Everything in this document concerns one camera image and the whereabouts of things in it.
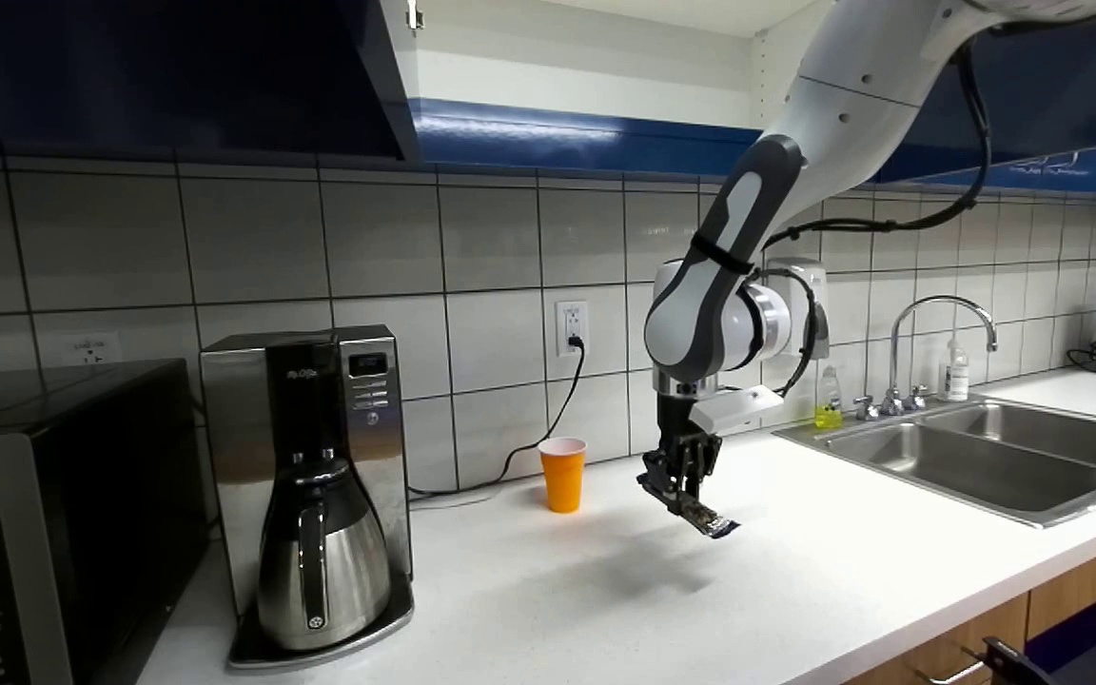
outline black cable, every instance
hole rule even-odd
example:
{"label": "black cable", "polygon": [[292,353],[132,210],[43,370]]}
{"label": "black cable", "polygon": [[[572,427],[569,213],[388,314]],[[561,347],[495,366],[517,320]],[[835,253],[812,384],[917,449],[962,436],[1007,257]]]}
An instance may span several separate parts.
{"label": "black cable", "polygon": [[449,499],[449,494],[470,494],[470,492],[487,492],[495,483],[504,483],[511,475],[511,465],[517,451],[534,451],[542,442],[548,442],[562,417],[562,410],[572,408],[574,393],[580,393],[580,380],[584,380],[584,370],[585,370],[585,342],[580,334],[569,339],[572,347],[580,347],[580,366],[574,366],[574,377],[572,377],[572,389],[562,393],[562,403],[557,410],[557,417],[548,423],[548,428],[538,436],[538,442],[525,442],[517,449],[505,451],[504,460],[504,470],[495,479],[484,479],[484,483],[470,483],[470,485],[453,485],[453,492],[421,492],[421,485],[406,485],[420,502],[426,499]]}
{"label": "black cable", "polygon": [[793,273],[793,271],[759,271],[759,277],[793,277],[796,286],[802,286],[806,294],[806,328],[802,328],[802,353],[798,353],[798,366],[793,370],[793,377],[777,389],[777,397],[788,397],[802,372],[812,370],[813,360],[813,342],[818,342],[818,328],[813,328],[813,287],[806,277]]}
{"label": "black cable", "polygon": [[973,210],[986,178],[990,178],[990,168],[992,168],[992,129],[990,129],[990,114],[986,114],[986,103],[982,103],[982,88],[980,88],[980,76],[973,76],[973,50],[971,41],[958,50],[958,84],[962,84],[962,103],[968,103],[968,114],[973,121],[973,131],[980,131],[980,172],[973,172],[973,182],[949,205],[949,210],[935,210],[935,213],[925,213],[917,220],[868,220],[868,215],[826,215],[826,220],[806,220],[806,224],[796,224],[796,227],[784,227],[777,232],[765,249],[780,239],[798,239],[802,232],[925,232],[925,227],[935,227],[935,224],[949,224],[955,220],[958,213]]}

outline faucet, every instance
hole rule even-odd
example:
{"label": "faucet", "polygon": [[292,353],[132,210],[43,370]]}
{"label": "faucet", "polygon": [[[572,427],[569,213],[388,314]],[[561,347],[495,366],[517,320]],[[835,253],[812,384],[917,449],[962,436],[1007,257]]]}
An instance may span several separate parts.
{"label": "faucet", "polygon": [[992,314],[990,314],[980,299],[968,299],[968,298],[955,298],[955,294],[933,294],[933,298],[921,298],[921,299],[906,303],[906,309],[898,310],[896,328],[891,328],[891,389],[888,389],[888,400],[883,400],[883,410],[888,410],[888,416],[901,416],[901,410],[906,410],[906,403],[901,403],[901,397],[898,397],[898,328],[901,328],[901,320],[906,320],[910,310],[917,310],[917,309],[929,303],[929,299],[949,299],[949,303],[971,309],[971,310],[982,320],[982,328],[990,332],[986,348],[992,353],[992,348],[1000,347],[997,324],[992,324]]}

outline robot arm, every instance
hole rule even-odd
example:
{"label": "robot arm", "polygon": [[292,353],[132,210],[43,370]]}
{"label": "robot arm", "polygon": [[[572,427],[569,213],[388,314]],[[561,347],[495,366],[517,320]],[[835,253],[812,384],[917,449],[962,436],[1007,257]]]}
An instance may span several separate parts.
{"label": "robot arm", "polygon": [[1005,22],[1091,17],[1096,0],[837,0],[768,125],[702,220],[688,253],[660,280],[646,314],[660,428],[641,483],[707,535],[733,521],[702,506],[721,436],[688,410],[716,372],[768,358],[755,253],[796,213],[868,182],[898,149],[955,50]]}

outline sink faucet handle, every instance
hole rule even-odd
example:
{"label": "sink faucet handle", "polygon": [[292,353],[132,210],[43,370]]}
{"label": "sink faucet handle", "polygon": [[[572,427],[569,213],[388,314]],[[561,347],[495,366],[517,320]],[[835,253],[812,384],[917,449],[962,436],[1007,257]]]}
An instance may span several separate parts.
{"label": "sink faucet handle", "polygon": [[925,410],[925,408],[929,408],[925,384],[915,389],[915,397],[906,400],[906,408],[910,408],[910,410]]}
{"label": "sink faucet handle", "polygon": [[860,423],[883,417],[877,397],[857,397],[853,403],[857,403],[857,417],[860,417]]}

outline microwave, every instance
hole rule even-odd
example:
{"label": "microwave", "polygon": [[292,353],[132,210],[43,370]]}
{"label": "microwave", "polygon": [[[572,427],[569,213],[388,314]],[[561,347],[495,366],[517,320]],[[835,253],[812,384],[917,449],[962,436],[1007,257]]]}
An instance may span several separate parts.
{"label": "microwave", "polygon": [[0,372],[0,685],[137,681],[210,509],[183,360]]}

